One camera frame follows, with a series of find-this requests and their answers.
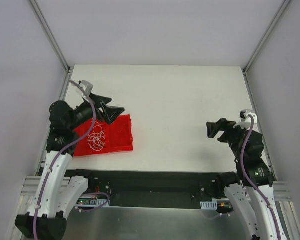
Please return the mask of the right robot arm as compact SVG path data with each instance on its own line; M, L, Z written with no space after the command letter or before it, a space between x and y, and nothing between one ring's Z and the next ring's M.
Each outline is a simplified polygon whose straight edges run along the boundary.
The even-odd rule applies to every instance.
M254 125L251 115L242 122L221 118L206 123L209 139L222 132L218 141L230 147L236 172L219 173L205 193L218 200L228 198L248 240L285 240L275 203L274 180L262 159L263 135L254 130Z

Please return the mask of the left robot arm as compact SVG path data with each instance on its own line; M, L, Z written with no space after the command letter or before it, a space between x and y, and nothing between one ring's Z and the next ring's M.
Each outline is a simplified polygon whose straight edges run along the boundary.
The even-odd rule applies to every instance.
M50 106L44 169L28 210L15 220L15 226L26 238L61 240L78 199L95 191L96 183L89 170L71 177L65 190L61 188L78 143L90 134L96 121L111 125L125 111L123 107L109 106L111 101L91 93L75 109L64 100Z

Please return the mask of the red plastic tray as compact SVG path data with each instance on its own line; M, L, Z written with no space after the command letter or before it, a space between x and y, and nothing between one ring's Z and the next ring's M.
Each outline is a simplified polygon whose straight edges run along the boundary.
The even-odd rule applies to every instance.
M75 149L75 157L130 152L134 149L132 120L129 114L119 116L109 125L97 120L93 130Z

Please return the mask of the left aluminium frame post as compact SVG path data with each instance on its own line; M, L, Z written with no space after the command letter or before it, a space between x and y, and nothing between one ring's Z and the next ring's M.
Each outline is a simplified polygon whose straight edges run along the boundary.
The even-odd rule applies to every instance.
M28 0L27 2L29 4L29 6L31 7L35 17L37 18L46 38L47 38L48 42L50 43L50 46L52 47L54 53L56 54L59 62L61 63L64 70L68 73L70 71L71 67L69 66L38 2L36 0Z

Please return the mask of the aluminium frame post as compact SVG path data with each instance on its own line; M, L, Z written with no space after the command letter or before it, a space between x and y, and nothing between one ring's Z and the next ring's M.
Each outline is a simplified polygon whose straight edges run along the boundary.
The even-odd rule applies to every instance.
M46 38L47 38L48 42L50 43L50 46L52 47L54 53L56 54L59 62L61 63L64 70L68 73L70 71L71 67L69 66L38 2L36 0L28 0L27 2L29 4L29 6L31 7L35 17L37 18Z
M265 47L266 43L268 42L271 35L274 33L275 28L281 21L284 14L288 11L288 8L290 7L293 0L283 0L280 4L278 10L276 11L274 17L270 21L268 27L266 28L265 32L263 33L261 39L259 40L258 44L256 45L256 48L254 49L251 57L249 58L247 64L242 68L242 73L245 76L255 61L257 60L258 56L262 52L263 48Z

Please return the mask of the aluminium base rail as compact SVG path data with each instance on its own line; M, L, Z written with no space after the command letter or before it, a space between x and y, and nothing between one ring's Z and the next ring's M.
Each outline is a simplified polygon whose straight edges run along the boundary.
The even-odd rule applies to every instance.
M37 188L41 181L40 176L27 176L22 187L21 196L35 196L37 192ZM61 190L63 192L64 189L68 186L70 182L70 177L64 177L61 183ZM274 190L274 200L276 202L292 202L291 192L288 189L288 183L284 181L274 181L273 182L273 190Z

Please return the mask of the right aluminium frame post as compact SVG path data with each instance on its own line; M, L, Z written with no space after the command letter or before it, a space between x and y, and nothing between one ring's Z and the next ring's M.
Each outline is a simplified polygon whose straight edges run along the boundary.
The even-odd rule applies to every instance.
M254 49L251 57L249 58L247 64L242 68L242 73L245 76L255 61L257 60L258 56L262 52L263 48L265 47L266 43L268 42L271 35L274 33L275 28L281 21L284 14L288 11L288 8L290 7L293 0L283 0L280 4L278 10L276 11L274 17L270 21L268 27L266 28L265 32L263 33L261 39L259 40L258 44L256 45L256 48Z

